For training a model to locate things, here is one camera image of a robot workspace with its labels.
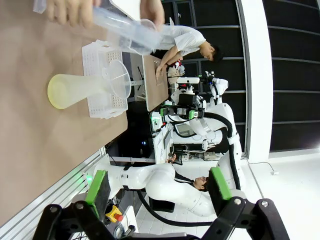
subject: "black cable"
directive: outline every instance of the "black cable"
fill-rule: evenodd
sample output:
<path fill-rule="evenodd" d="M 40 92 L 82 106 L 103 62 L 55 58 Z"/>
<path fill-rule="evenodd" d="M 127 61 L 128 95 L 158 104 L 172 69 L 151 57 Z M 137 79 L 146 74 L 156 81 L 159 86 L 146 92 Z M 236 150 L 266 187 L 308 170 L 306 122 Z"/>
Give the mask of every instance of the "black cable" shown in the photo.
<path fill-rule="evenodd" d="M 266 161 L 262 161 L 262 162 L 249 162 L 248 159 L 246 159 L 246 161 L 248 162 L 248 164 L 269 164 L 270 168 L 272 169 L 272 171 L 275 172 L 274 168 L 271 166 L 271 164 L 269 162 Z"/>
<path fill-rule="evenodd" d="M 168 115 L 167 117 L 168 117 L 172 122 L 177 123 L 177 124 L 182 124 L 182 123 L 185 123 L 185 122 L 189 122 L 189 121 L 190 121 L 190 119 L 185 120 L 185 121 L 176 121 L 176 120 L 173 120 L 169 115 Z"/>
<path fill-rule="evenodd" d="M 212 85 L 213 85 L 214 90 L 215 90 L 215 100 L 214 100 L 214 103 L 215 103 L 215 105 L 217 105 L 217 104 L 218 104 L 217 95 L 219 95 L 219 92 L 218 92 L 217 86 L 216 86 L 216 84 L 215 84 L 214 82 L 212 82 Z"/>
<path fill-rule="evenodd" d="M 160 220 L 161 222 L 172 225 L 172 226 L 177 226 L 177 227 L 198 227 L 198 226 L 210 226 L 213 222 L 212 221 L 204 221 L 204 222 L 182 222 L 182 221 L 172 221 L 169 219 L 166 219 L 159 214 L 157 214 L 153 209 L 149 206 L 149 204 L 146 202 L 144 199 L 144 196 L 142 196 L 141 190 L 136 190 L 140 201 L 144 205 L 144 207 L 148 210 L 148 212 L 154 216 L 156 219 Z"/>
<path fill-rule="evenodd" d="M 81 232 L 81 234 L 80 234 L 80 236 L 79 236 L 79 237 L 73 238 L 72 240 L 85 238 L 86 236 L 82 236 L 82 233 L 83 233 L 83 232 Z"/>
<path fill-rule="evenodd" d="M 215 120 L 222 122 L 227 127 L 227 137 L 228 138 L 232 137 L 233 127 L 232 127 L 231 122 L 228 119 L 226 119 L 225 117 L 218 115 L 216 113 L 212 113 L 212 112 L 204 112 L 203 117 L 209 118 L 209 119 L 215 119 Z M 231 167 L 231 171 L 232 171 L 232 175 L 233 175 L 235 188 L 238 190 L 241 190 L 240 180 L 239 180 L 236 162 L 235 162 L 234 149 L 235 149 L 235 146 L 233 144 L 229 144 L 230 167 Z"/>
<path fill-rule="evenodd" d="M 113 160 L 113 162 L 114 162 L 114 164 L 116 165 L 116 166 L 118 166 L 118 164 L 117 164 L 117 162 L 114 160 L 114 158 L 110 155 L 110 153 L 108 153 L 109 154 L 109 157 L 111 157 L 112 158 L 112 160 Z"/>
<path fill-rule="evenodd" d="M 248 156 L 248 153 L 242 156 L 241 160 L 245 159 Z"/>
<path fill-rule="evenodd" d="M 178 133 L 178 131 L 177 131 L 177 129 L 176 129 L 176 126 L 174 126 L 174 131 L 175 131 L 175 133 L 176 133 L 180 138 L 184 138 L 184 139 L 193 137 L 193 136 L 195 136 L 195 135 L 198 135 L 197 133 L 194 133 L 194 134 L 191 134 L 191 135 L 188 135 L 188 136 L 182 136 L 180 133 Z"/>

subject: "black hair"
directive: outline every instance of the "black hair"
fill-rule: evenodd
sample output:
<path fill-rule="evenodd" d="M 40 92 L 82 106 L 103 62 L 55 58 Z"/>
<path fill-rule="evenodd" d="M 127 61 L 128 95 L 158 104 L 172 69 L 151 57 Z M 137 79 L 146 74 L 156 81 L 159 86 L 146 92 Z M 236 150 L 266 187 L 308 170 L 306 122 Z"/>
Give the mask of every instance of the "black hair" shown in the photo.
<path fill-rule="evenodd" d="M 204 187 L 204 189 L 198 189 L 199 191 L 201 191 L 201 192 L 208 192 L 208 189 L 207 189 L 208 180 L 209 180 L 209 177 L 206 177 L 206 178 L 205 178 L 205 184 L 202 185 L 202 186 Z"/>
<path fill-rule="evenodd" d="M 224 53 L 221 51 L 220 47 L 217 45 L 212 46 L 214 48 L 214 52 L 212 53 L 213 55 L 213 62 L 218 63 L 224 58 Z"/>

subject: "green gripper pad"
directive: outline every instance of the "green gripper pad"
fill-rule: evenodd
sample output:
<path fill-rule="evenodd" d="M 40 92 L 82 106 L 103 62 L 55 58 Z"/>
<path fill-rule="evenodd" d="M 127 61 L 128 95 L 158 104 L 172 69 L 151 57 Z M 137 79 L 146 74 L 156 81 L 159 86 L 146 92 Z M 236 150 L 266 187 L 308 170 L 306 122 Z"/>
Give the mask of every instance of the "green gripper pad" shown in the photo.
<path fill-rule="evenodd" d="M 93 208 L 93 211 L 100 220 L 105 215 L 109 195 L 108 173 L 105 170 L 98 170 L 88 190 L 85 201 Z"/>
<path fill-rule="evenodd" d="M 232 198 L 228 184 L 219 167 L 212 167 L 210 169 L 207 189 L 210 194 L 214 210 L 216 214 L 219 215 L 227 201 Z"/>

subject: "white robot body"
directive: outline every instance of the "white robot body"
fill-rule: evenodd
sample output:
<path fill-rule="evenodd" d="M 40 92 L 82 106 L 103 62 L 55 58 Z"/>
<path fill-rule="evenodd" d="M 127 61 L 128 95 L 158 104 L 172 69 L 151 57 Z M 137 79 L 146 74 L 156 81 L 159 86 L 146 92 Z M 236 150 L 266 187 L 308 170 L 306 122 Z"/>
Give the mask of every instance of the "white robot body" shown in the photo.
<path fill-rule="evenodd" d="M 97 170 L 106 170 L 108 173 L 111 189 L 109 199 L 114 198 L 123 188 L 145 188 L 147 195 L 152 199 L 175 203 L 201 217 L 215 214 L 210 197 L 188 183 L 175 181 L 175 169 L 169 163 L 128 169 L 103 163 L 95 167 L 94 174 Z"/>
<path fill-rule="evenodd" d="M 211 75 L 208 72 L 206 72 L 206 74 L 208 77 L 214 76 L 213 73 Z M 187 78 L 184 78 L 184 79 L 181 79 L 180 83 L 185 84 L 187 83 L 186 81 L 187 81 Z M 197 95 L 196 98 L 199 103 L 198 106 L 200 108 L 204 108 L 205 113 L 217 114 L 219 116 L 224 117 L 231 123 L 232 137 L 228 138 L 228 141 L 230 145 L 233 145 L 233 157 L 235 162 L 235 168 L 237 170 L 237 174 L 239 177 L 240 186 L 243 187 L 245 186 L 245 178 L 240 166 L 240 159 L 242 155 L 240 137 L 237 133 L 234 114 L 231 107 L 226 103 L 222 103 L 222 94 L 226 91 L 229 84 L 227 80 L 215 78 L 215 77 L 213 77 L 211 81 L 212 81 L 212 84 L 210 84 L 210 90 L 212 93 L 212 97 L 210 98 L 210 102 L 206 103 L 206 101 L 201 99 L 202 98 L 201 96 Z M 177 105 L 179 103 L 180 94 L 185 94 L 182 89 L 176 90 L 172 94 L 171 98 L 173 100 L 174 105 Z M 194 118 L 186 122 L 185 124 L 188 124 L 197 135 L 185 138 L 185 137 L 180 137 L 176 133 L 174 133 L 173 142 L 175 144 L 202 144 L 204 140 L 210 140 L 210 139 L 213 139 L 213 141 L 215 141 L 216 144 L 219 144 L 221 140 L 218 141 L 219 138 L 214 138 L 213 133 L 217 132 L 221 128 L 227 127 L 223 122 L 216 120 L 214 118 L 208 118 L 208 117 Z M 230 165 L 230 152 L 227 152 L 225 155 L 221 157 L 221 159 L 218 162 L 218 166 L 221 168 L 223 176 L 227 180 L 228 187 L 230 189 L 236 189 L 234 175 Z"/>
<path fill-rule="evenodd" d="M 204 140 L 208 141 L 208 144 L 212 145 L 217 145 L 221 143 L 222 140 L 222 132 L 221 131 L 215 131 L 215 132 L 210 132 L 207 135 L 195 135 L 195 136 L 190 136 L 190 137 L 180 137 L 177 135 L 176 132 L 173 132 L 173 142 L 174 144 L 202 144 Z"/>

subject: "person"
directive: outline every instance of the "person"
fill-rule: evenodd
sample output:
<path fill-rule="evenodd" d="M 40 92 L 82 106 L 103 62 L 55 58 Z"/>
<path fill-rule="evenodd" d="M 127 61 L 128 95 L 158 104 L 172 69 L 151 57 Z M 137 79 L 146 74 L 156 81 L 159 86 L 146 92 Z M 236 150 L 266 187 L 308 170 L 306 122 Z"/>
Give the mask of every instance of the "person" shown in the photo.
<path fill-rule="evenodd" d="M 166 163 L 173 164 L 174 161 L 176 160 L 176 157 L 177 157 L 176 154 L 173 154 L 171 158 L 167 159 Z M 175 171 L 174 180 L 182 184 L 187 183 L 202 192 L 208 191 L 207 189 L 208 177 L 205 177 L 205 176 L 197 177 L 195 180 L 191 180 L 185 176 L 180 175 L 179 173 L 177 173 L 177 171 Z"/>
<path fill-rule="evenodd" d="M 89 28 L 93 24 L 93 6 L 99 7 L 101 3 L 102 0 L 47 0 L 47 17 L 62 25 L 69 22 L 74 27 L 81 22 Z M 141 0 L 140 16 L 141 19 L 151 20 L 160 31 L 165 23 L 161 0 Z"/>
<path fill-rule="evenodd" d="M 168 50 L 155 71 L 155 78 L 158 79 L 166 71 L 167 67 L 181 59 L 183 56 L 199 51 L 200 54 L 212 61 L 219 62 L 223 53 L 216 45 L 211 45 L 198 30 L 188 26 L 162 27 L 162 41 L 157 47 L 159 50 Z"/>

